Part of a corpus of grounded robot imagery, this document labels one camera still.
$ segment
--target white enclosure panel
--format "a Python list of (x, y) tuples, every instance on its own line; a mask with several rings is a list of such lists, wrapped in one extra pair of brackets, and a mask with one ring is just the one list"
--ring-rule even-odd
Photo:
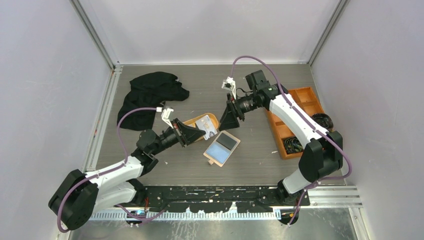
[(56, 239), (48, 202), (83, 165), (111, 70), (68, 0), (0, 1), (0, 29), (0, 239)]
[(178, 64), (306, 63), (339, 0), (81, 2), (121, 64)]
[(424, 236), (424, 1), (352, 0), (313, 65), (373, 239)]

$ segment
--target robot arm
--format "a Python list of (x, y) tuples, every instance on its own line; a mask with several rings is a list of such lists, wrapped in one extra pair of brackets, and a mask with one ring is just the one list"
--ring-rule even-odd
[(146, 199), (146, 188), (136, 179), (149, 173), (158, 160), (154, 155), (180, 143), (186, 147), (206, 134), (205, 131), (183, 124), (178, 118), (169, 120), (173, 110), (164, 108), (162, 119), (170, 125), (161, 135), (147, 129), (140, 133), (137, 149), (128, 157), (100, 170), (82, 173), (71, 171), (50, 199), (48, 206), (59, 215), (65, 195), (81, 181), (63, 205), (60, 220), (69, 230), (84, 225), (90, 216), (117, 204), (142, 205)]
[[(227, 94), (227, 106), (220, 119), (219, 130), (238, 128), (240, 126), (238, 119), (244, 121), (245, 113), (260, 107), (275, 114), (288, 126), (299, 139), (304, 151), (299, 161), (299, 168), (278, 183), (282, 198), (288, 198), (342, 168), (341, 153), (317, 133), (317, 131), (326, 133), (342, 148), (343, 139), (337, 131), (327, 132), (318, 125), (297, 105), (286, 88), (282, 86), (283, 92), (280, 92), (277, 84), (270, 85), (262, 70), (253, 72), (245, 78), (252, 94), (241, 98)], [(235, 83), (232, 78), (225, 80), (222, 88), (234, 89)]]

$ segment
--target white card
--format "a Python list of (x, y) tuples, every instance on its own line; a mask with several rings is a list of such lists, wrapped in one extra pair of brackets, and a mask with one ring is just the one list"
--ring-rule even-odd
[(200, 130), (203, 130), (206, 132), (206, 134), (203, 136), (205, 140), (210, 139), (211, 137), (215, 136), (218, 133), (209, 115), (206, 115), (200, 118), (199, 120), (197, 120), (196, 126)]

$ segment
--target orange tray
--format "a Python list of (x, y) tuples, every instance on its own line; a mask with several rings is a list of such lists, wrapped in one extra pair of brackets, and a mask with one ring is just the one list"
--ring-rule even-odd
[[(312, 116), (314, 114), (323, 114), (324, 110), (321, 107), (320, 101), (315, 96), (314, 91), (311, 87), (295, 88), (288, 91), (291, 94), (294, 101), (301, 107), (306, 114)], [(278, 147), (279, 155), (282, 159), (299, 158), (302, 156), (302, 152), (287, 154), (284, 148), (283, 139), (294, 137), (289, 127), (276, 115), (265, 109), (266, 116), (268, 117), (269, 125), (274, 135), (275, 143)]]
[[(215, 127), (216, 131), (218, 131), (218, 126), (219, 126), (220, 122), (218, 121), (217, 117), (215, 115), (213, 115), (212, 113), (202, 114), (200, 116), (197, 116), (195, 118), (192, 118), (190, 120), (183, 122), (183, 124), (195, 128), (196, 127), (196, 121), (203, 118), (206, 115), (209, 115), (210, 121), (212, 121), (213, 126)], [(200, 141), (202, 139), (204, 139), (204, 138), (201, 137), (201, 138), (197, 139), (196, 142)]]

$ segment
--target wire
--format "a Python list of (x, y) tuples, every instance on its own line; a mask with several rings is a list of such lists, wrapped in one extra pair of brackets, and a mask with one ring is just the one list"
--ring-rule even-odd
[(146, 205), (144, 206), (144, 212), (146, 213), (146, 208), (149, 207), (149, 197), (146, 197), (145, 201), (146, 201)]
[(299, 201), (297, 201), (296, 210), (294, 211), (293, 216), (290, 218), (290, 221), (288, 221), (287, 225), (290, 226), (290, 224), (292, 224), (293, 220), (296, 217), (296, 214), (298, 214), (299, 210), (301, 209), (301, 202), (302, 202), (302, 199), (305, 196), (305, 193), (306, 193), (306, 190), (303, 190), (302, 194), (300, 195)]
[(314, 120), (318, 125), (327, 129), (328, 131), (332, 131), (334, 124), (329, 115), (325, 113), (315, 113), (311, 116), (312, 120)]
[(120, 145), (122, 146), (123, 151), (124, 151), (124, 153), (125, 153), (125, 160), (124, 160), (124, 161), (123, 161), (123, 163), (122, 163), (122, 164), (120, 164), (119, 166), (116, 166), (116, 167), (114, 167), (114, 168), (111, 168), (111, 169), (106, 170), (106, 171), (103, 171), (103, 172), (99, 172), (99, 173), (98, 173), (98, 174), (96, 174), (96, 175), (93, 175), (93, 176), (90, 176), (90, 177), (84, 178), (83, 180), (81, 180), (81, 181), (79, 181), (77, 184), (75, 184), (73, 187), (71, 187), (71, 188), (69, 189), (69, 191), (67, 191), (67, 193), (66, 193), (66, 194), (65, 194), (65, 196), (63, 197), (62, 202), (60, 203), (59, 209), (58, 209), (58, 211), (57, 211), (56, 224), (57, 224), (57, 228), (59, 229), (59, 231), (60, 231), (61, 233), (67, 233), (67, 232), (69, 232), (69, 229), (64, 229), (64, 228), (62, 227), (62, 223), (61, 223), (61, 221), (62, 221), (62, 220), (61, 220), (61, 219), (62, 219), (62, 212), (63, 212), (63, 210), (64, 210), (65, 203), (66, 203), (66, 201), (68, 200), (69, 196), (72, 194), (72, 192), (73, 192), (73, 191), (75, 191), (75, 189), (77, 189), (77, 188), (78, 188), (79, 186), (81, 186), (82, 184), (84, 184), (84, 183), (86, 183), (86, 182), (88, 182), (88, 181), (90, 181), (90, 180), (92, 180), (92, 179), (95, 179), (95, 178), (101, 177), (101, 176), (103, 176), (103, 175), (106, 175), (106, 174), (112, 173), (112, 172), (114, 172), (114, 171), (116, 171), (116, 170), (119, 170), (120, 168), (122, 168), (123, 166), (125, 166), (125, 165), (127, 164), (129, 154), (128, 154), (128, 151), (127, 151), (127, 149), (125, 148), (125, 146), (124, 146), (124, 142), (122, 141), (122, 138), (121, 138), (120, 126), (121, 126), (122, 122), (124, 121), (124, 119), (125, 119), (126, 117), (128, 117), (130, 114), (135, 113), (135, 112), (138, 112), (138, 111), (156, 111), (156, 108), (155, 108), (155, 107), (140, 107), (140, 108), (136, 108), (136, 109), (134, 109), (134, 110), (131, 110), (131, 111), (127, 112), (127, 113), (126, 113), (126, 114), (125, 114), (125, 115), (124, 115), (124, 116), (123, 116), (123, 117), (119, 120), (119, 122), (118, 122), (118, 124), (117, 124), (117, 127), (116, 127), (116, 133), (117, 133), (117, 135), (118, 135), (118, 139), (119, 139)]
[(253, 91), (245, 91), (243, 88), (237, 87), (235, 89), (235, 96), (236, 96), (237, 99), (241, 98), (240, 96), (237, 95), (237, 90), (239, 90), (239, 89), (244, 93), (245, 96), (248, 96), (248, 94), (253, 93)]
[(132, 214), (130, 211), (128, 211), (125, 207), (123, 207), (120, 204), (117, 204), (116, 206), (120, 207), (124, 212), (126, 212), (126, 214), (128, 214), (131, 218), (133, 219), (137, 219), (139, 221), (142, 221), (141, 224), (146, 224), (146, 223), (150, 223), (151, 221), (153, 221), (153, 219), (159, 217), (161, 214), (163, 214), (165, 212), (165, 208), (162, 209), (160, 212), (158, 212), (156, 215), (152, 216), (152, 217), (142, 217), (142, 216), (136, 216), (134, 214)]
[[(318, 133), (321, 137), (323, 137), (325, 140), (327, 140), (327, 142), (329, 142), (335, 149), (337, 149), (337, 151), (339, 151), (341, 153), (341, 155), (344, 157), (344, 159), (346, 160), (347, 166), (348, 166), (348, 171), (345, 175), (343, 176), (327, 176), (327, 177), (323, 177), (315, 182), (312, 182), (311, 184), (309, 184), (308, 186), (306, 186), (303, 190), (306, 192), (306, 190), (311, 189), (311, 188), (315, 188), (317, 186), (317, 183), (320, 180), (338, 180), (338, 179), (345, 179), (347, 177), (349, 177), (352, 173), (352, 163), (351, 160), (349, 159), (348, 155), (345, 153), (345, 151), (343, 151), (331, 138), (329, 138), (326, 134), (322, 133), (321, 131), (319, 131), (314, 124), (312, 124), (300, 111), (299, 109), (294, 106), (292, 104), (292, 102), (289, 100), (289, 98), (286, 96), (286, 94), (283, 91), (283, 88), (281, 87), (281, 82), (279, 80), (279, 78), (277, 77), (276, 73), (271, 69), (270, 66), (268, 66), (265, 62), (263, 62), (262, 60), (260, 60), (257, 57), (254, 56), (250, 56), (250, 55), (242, 55), (237, 57), (233, 62), (232, 62), (232, 66), (231, 66), (231, 73), (230, 73), (230, 77), (233, 77), (233, 73), (234, 73), (234, 68), (236, 66), (236, 63), (239, 59), (243, 59), (243, 58), (248, 58), (248, 59), (253, 59), (258, 61), (259, 63), (261, 63), (263, 66), (265, 66), (270, 72), (271, 74), (274, 76), (276, 82), (277, 82), (277, 86), (278, 89), (280, 91), (281, 96), (284, 98), (284, 100), (286, 101), (286, 103), (302, 118), (302, 120), (316, 133)], [(294, 211), (294, 215), (293, 217), (290, 219), (288, 226), (290, 227), (290, 224), (292, 223), (293, 219), (295, 219), (295, 216), (297, 214), (297, 212), (299, 211), (299, 208), (296, 207), (296, 210)]]
[(291, 136), (291, 137), (283, 139), (282, 143), (284, 145), (284, 149), (287, 154), (301, 153), (304, 150), (301, 142), (295, 136)]

